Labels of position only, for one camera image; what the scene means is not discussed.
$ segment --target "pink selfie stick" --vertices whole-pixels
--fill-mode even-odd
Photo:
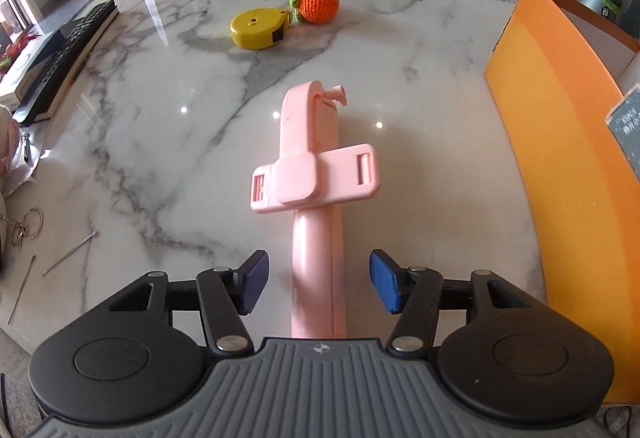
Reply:
[[[280,157],[258,167],[251,187],[256,212],[294,211],[293,313],[296,339],[346,337],[342,208],[375,196],[380,187],[371,145],[338,148],[341,85],[317,80],[292,87],[282,103]]]

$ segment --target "orange crochet ball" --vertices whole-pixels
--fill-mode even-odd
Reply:
[[[300,13],[313,24],[329,22],[338,13],[340,0],[300,0]]]

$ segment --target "metal chain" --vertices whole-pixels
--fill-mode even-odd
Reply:
[[[28,221],[29,221],[30,214],[37,214],[38,216],[38,228],[36,228],[36,230],[33,233],[27,232],[29,228]],[[11,231],[11,244],[13,244],[14,246],[21,246],[22,240],[24,238],[33,239],[34,237],[36,237],[40,233],[40,230],[42,229],[43,220],[44,219],[42,217],[42,211],[40,209],[31,209],[29,212],[27,212],[24,215],[22,222],[17,221],[16,219],[11,219],[10,217],[6,217],[4,214],[0,212],[0,222],[6,221],[9,225],[13,227]]]

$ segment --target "white marble surface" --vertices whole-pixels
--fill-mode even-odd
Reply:
[[[0,281],[0,326],[23,347],[149,270],[190,279],[256,248],[271,276],[245,323],[256,342],[288,335],[292,214],[252,212],[250,180],[277,158],[284,94],[312,79],[344,84],[341,143],[374,145],[381,164],[379,196],[344,206],[350,336],[386,338],[395,321],[369,283],[374,248],[449,278],[491,268],[544,296],[526,194],[482,75],[512,0],[340,0],[332,23],[297,24],[260,52],[234,47],[229,21],[287,0],[153,1],[158,26],[145,0],[116,0],[119,17],[47,126],[35,182],[8,200],[10,214],[45,215],[37,239],[5,253]],[[463,317],[444,313],[439,338]],[[196,316],[176,320],[202,342]]]

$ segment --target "crosshair logo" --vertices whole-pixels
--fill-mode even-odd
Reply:
[[[324,355],[325,353],[329,353],[333,348],[330,348],[327,344],[324,344],[324,342],[320,342],[320,344],[316,344],[312,349],[316,353]]]

